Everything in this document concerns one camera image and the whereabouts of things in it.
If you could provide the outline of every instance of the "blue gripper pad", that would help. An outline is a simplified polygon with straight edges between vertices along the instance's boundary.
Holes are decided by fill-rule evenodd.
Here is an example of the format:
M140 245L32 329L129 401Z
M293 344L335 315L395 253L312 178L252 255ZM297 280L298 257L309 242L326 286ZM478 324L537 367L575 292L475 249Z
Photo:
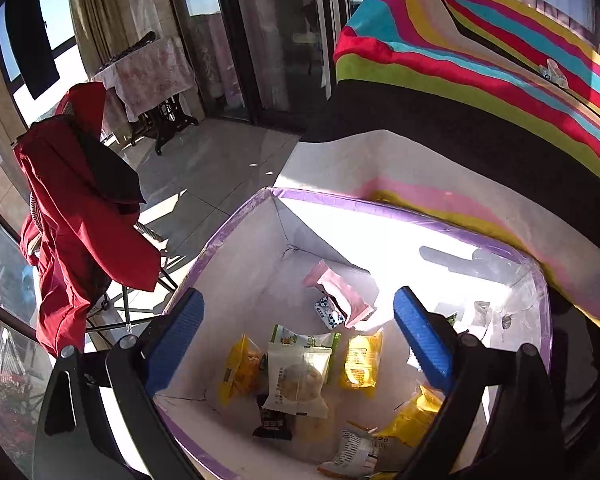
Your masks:
M184 299L186 304L178 317L173 320L147 359L144 389L149 398L169 385L204 318L205 300L200 291L195 290Z
M453 383L451 350L430 325L427 310L408 286L394 295L394 317L427 381L448 395Z

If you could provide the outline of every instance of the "snack package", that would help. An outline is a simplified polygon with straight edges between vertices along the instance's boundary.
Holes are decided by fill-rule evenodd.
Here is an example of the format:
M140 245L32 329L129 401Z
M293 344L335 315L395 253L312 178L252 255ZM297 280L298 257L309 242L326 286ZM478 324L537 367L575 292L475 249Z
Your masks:
M228 403L235 395L253 393L258 383L261 359L260 349L246 334L242 334L240 341L232 346L226 359L224 378L218 391L222 404Z
M320 394L331 348L269 343L269 397L263 407L291 415L329 414Z
M366 304L352 286L333 272L324 260L320 260L311 269L303 283L304 286L314 286L333 298L338 309L344 314L344 326L347 328L352 328L374 311L374 308Z
M359 478L376 469L378 448L368 430L347 422L342 430L338 453L318 466L318 471L335 478Z
M384 430L374 433L374 437L394 437L409 447L416 447L441 406L442 400L432 390L420 385L418 392L399 408L394 421Z
M340 313L338 306L329 296L325 296L317 301L314 305L314 309L325 326L330 330L333 330L338 325L344 323L344 316Z
M366 475L364 480L394 480L399 471L380 471L371 475Z
M283 345L300 345L306 348L312 346L323 346L325 348L331 348L331 354L336 351L339 341L339 332L318 335L301 335L296 334L288 328L278 324L273 327L273 333L271 334L272 343L280 343ZM331 371L329 368L327 368L327 374L325 375L324 382L327 384L331 383Z
M293 428L295 441L325 445L333 441L336 435L336 413L339 396L336 390L323 389L322 398L329 409L327 418L297 416Z
M266 394L256 396L256 402L260 409L260 426L253 430L253 436L291 440L292 433L289 429L285 413L272 412L264 408L263 405L266 400Z
M558 85L565 90L569 89L569 84L567 83L567 78L565 77L562 70L558 64L551 58L546 60L546 67L540 65L540 74L542 77L547 79L547 81L551 81L552 83Z
M340 386L351 390L374 388L378 382L381 349L382 329L373 335L357 335L350 339Z

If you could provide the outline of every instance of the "purple tape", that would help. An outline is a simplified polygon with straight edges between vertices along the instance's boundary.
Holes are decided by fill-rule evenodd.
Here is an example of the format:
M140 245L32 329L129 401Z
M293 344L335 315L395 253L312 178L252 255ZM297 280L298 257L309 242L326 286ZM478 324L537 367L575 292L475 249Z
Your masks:
M234 229L238 227L240 222L242 222L242 220L244 220L244 218L251 211L253 211L269 197L271 197L271 192L268 187L264 187L259 190L250 199L248 199L247 202L242 204L240 208L218 228L218 231L216 231L216 233L209 238L209 241L205 244L204 248L200 251L200 254L196 258L195 263L189 269L187 277L182 281L176 292L173 294L171 301L163 312L164 314L169 311L171 305L178 303L181 296L186 290L189 289L189 287L192 287L196 284L200 274L202 274L202 271L205 270L205 267L211 261L211 258L214 257L214 254L216 254L218 249L222 247L224 241L232 232L234 232Z
M211 471L221 480L238 480L240 478L239 475L223 466L221 463L218 462L218 460L213 458L211 455L209 455L209 453L207 453L198 444L196 444L191 439L191 437L187 433L185 433L185 431L183 431L182 428L180 428L180 426L178 426L173 420L171 420L171 417L167 415L167 413L160 406L157 406L157 408L158 414L162 417L162 420L164 421L164 425L167 428L169 428L169 431L171 431L173 437L204 467L209 469L209 471Z
M546 286L546 281L542 275L542 271L538 266L531 270L531 276L533 277L536 285L536 290L542 290L540 296L540 304L538 305L540 315L540 357L544 363L546 372L549 373L551 369L551 349L554 345L554 330L551 321L551 310L549 306L549 291Z

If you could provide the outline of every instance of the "curtain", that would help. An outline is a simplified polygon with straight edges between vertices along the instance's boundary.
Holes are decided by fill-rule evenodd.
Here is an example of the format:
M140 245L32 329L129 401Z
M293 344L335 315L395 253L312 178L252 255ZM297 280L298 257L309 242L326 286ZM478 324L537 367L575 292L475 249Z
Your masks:
M60 79L40 0L7 0L4 22L20 74L31 97L37 99Z
M130 45L116 0L69 0L84 69L91 78L98 69Z
M278 0L240 0L240 11L264 108L289 110Z

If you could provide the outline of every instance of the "white snack bag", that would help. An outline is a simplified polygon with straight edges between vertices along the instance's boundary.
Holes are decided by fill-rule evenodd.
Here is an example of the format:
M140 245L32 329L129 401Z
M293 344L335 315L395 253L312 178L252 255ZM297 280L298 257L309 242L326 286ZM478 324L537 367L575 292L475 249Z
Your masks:
M357 424L347 422L342 430L340 448L333 460L323 462L318 471L336 478L360 478L373 473L378 463L377 443Z
M269 397L263 408L291 415L326 418L320 394L331 348L269 343Z
M327 348L335 349L339 341L339 332L318 335L302 335L296 334L292 330L289 330L288 328L278 324L273 327L273 333L271 334L272 343L282 343L284 345L325 346Z

